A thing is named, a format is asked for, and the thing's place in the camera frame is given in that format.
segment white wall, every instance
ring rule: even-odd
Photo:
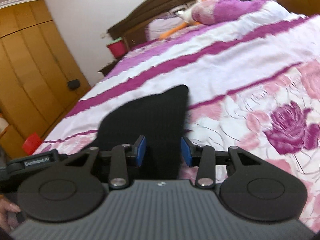
[[[113,59],[100,34],[125,18],[144,0],[45,0],[58,29],[91,85]]]

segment pink floral bedspread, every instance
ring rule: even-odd
[[[298,177],[308,190],[300,220],[320,229],[320,59],[190,111],[188,137],[226,150],[237,145]],[[181,169],[195,180],[197,167]],[[219,167],[217,181],[226,170]]]

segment red container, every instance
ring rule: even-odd
[[[41,138],[36,134],[31,134],[24,144],[22,145],[22,149],[28,154],[33,155],[33,153],[38,149],[38,147],[42,144]]]
[[[122,38],[114,40],[113,42],[108,44],[106,47],[110,49],[111,53],[115,58],[121,58],[127,53],[127,48],[125,47],[125,44]]]

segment plush toy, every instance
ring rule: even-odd
[[[267,0],[198,0],[179,16],[185,22],[161,34],[159,39],[166,39],[173,33],[189,25],[213,25],[237,20],[244,14],[260,10],[266,2]]]
[[[165,40],[167,39],[169,36],[171,36],[172,34],[176,33],[179,30],[184,29],[185,27],[188,27],[190,25],[199,25],[201,24],[200,22],[196,22],[193,18],[192,18],[192,9],[195,7],[195,4],[193,4],[190,8],[188,8],[187,10],[184,11],[183,14],[180,14],[179,17],[182,18],[184,20],[184,23],[182,23],[181,25],[165,32],[162,33],[159,37],[159,40]]]

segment nightstand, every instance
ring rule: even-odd
[[[98,72],[101,72],[104,76],[108,75],[109,72],[111,70],[113,70],[113,68],[118,64],[118,62],[122,59],[118,58],[118,59],[114,59],[113,61],[111,61],[108,65],[106,65],[105,67],[103,67],[102,69],[100,69]]]

